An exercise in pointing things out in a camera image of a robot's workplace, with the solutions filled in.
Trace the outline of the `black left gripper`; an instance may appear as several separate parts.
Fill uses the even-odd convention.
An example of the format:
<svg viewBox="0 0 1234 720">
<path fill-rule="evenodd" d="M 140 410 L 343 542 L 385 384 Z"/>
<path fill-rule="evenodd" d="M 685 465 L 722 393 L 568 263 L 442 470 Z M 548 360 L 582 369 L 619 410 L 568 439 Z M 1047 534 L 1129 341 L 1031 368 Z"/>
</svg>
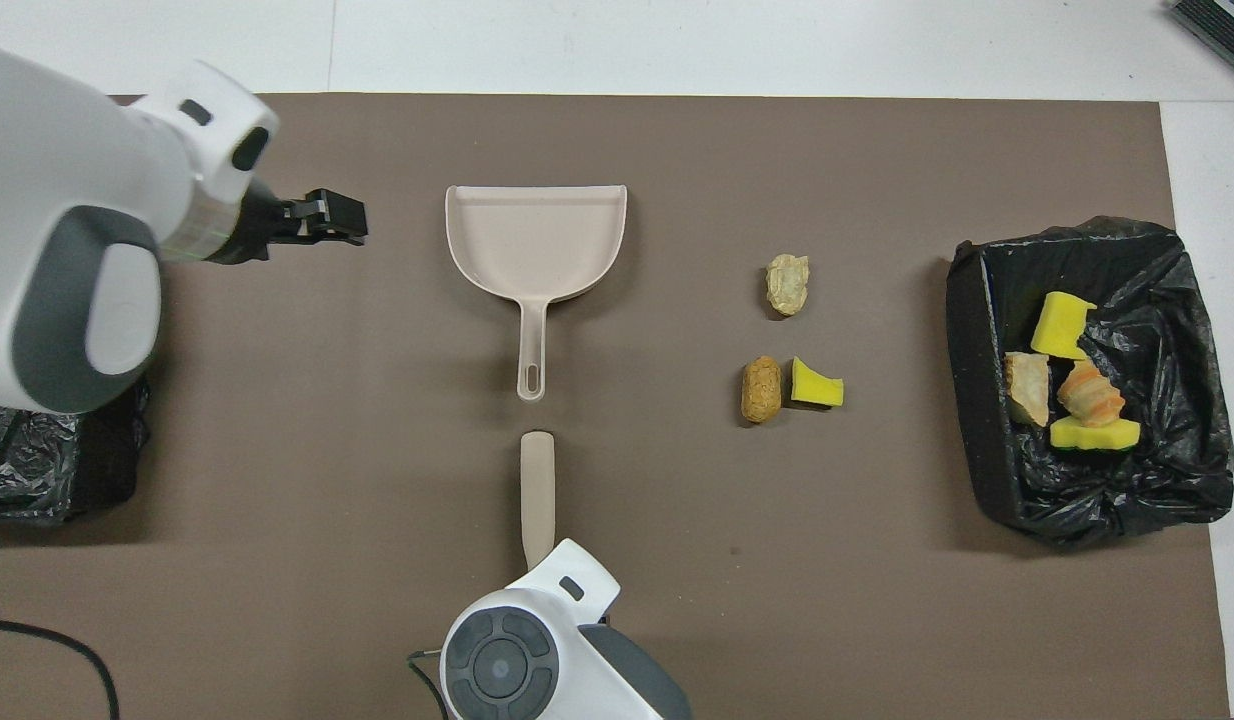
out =
<svg viewBox="0 0 1234 720">
<path fill-rule="evenodd" d="M 297 217 L 292 217 L 291 211 L 296 207 Z M 273 243 L 342 242 L 357 247 L 366 243 L 366 232 L 362 228 L 305 222 L 366 222 L 366 207 L 362 201 L 326 188 L 297 199 L 280 199 L 268 184 L 252 179 L 241 199 L 233 231 L 209 261 L 220 266 L 268 261 Z"/>
</svg>

